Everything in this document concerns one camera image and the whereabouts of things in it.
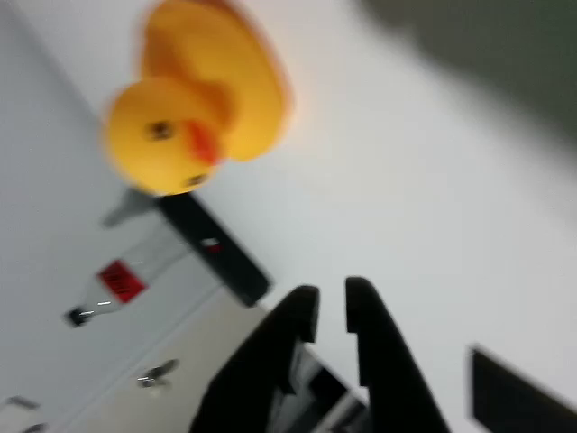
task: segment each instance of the yellow rubber duck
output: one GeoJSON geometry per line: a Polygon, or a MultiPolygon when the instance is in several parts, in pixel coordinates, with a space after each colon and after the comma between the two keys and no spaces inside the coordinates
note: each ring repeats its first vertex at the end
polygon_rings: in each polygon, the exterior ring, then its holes
{"type": "Polygon", "coordinates": [[[106,148],[137,188],[180,194],[225,158],[248,161],[279,139],[288,110],[277,64],[222,0],[166,0],[145,29],[141,80],[113,103],[106,148]]]}

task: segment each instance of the white table surface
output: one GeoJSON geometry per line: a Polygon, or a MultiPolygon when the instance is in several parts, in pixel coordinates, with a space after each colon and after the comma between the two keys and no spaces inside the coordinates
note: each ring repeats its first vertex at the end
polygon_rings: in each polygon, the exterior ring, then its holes
{"type": "MultiPolygon", "coordinates": [[[[90,107],[133,78],[151,4],[20,2],[90,107]]],[[[199,194],[275,280],[322,289],[315,352],[356,384],[343,280],[379,288],[453,431],[468,354],[482,345],[577,406],[577,178],[570,139],[522,105],[441,66],[411,32],[350,0],[251,0],[294,89],[270,154],[227,163],[199,194]]]]}

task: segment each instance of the bottle cap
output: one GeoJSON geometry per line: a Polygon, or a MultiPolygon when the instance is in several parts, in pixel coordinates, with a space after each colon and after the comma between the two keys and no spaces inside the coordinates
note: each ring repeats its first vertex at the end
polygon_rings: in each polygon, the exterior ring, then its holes
{"type": "Polygon", "coordinates": [[[64,315],[69,325],[73,327],[81,327],[88,322],[88,316],[83,315],[83,309],[75,308],[64,315]]]}

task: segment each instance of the duck eye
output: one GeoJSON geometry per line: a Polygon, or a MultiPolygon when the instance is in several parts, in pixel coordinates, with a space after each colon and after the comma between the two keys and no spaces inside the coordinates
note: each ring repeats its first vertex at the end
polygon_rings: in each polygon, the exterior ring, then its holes
{"type": "Polygon", "coordinates": [[[208,176],[205,174],[201,174],[199,176],[195,176],[193,178],[189,178],[187,179],[187,181],[185,182],[185,184],[187,185],[187,187],[194,187],[202,182],[204,182],[206,180],[208,176]]]}
{"type": "Polygon", "coordinates": [[[150,136],[154,141],[168,140],[174,133],[169,122],[156,122],[149,126],[150,136]]]}

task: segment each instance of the plastic bottle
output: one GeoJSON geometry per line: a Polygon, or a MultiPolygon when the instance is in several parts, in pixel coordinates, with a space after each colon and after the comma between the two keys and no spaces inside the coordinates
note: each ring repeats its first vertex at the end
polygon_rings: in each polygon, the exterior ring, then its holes
{"type": "Polygon", "coordinates": [[[163,224],[98,272],[88,284],[84,302],[69,311],[66,319],[80,327],[93,316],[121,309],[188,253],[188,244],[163,224]]]}

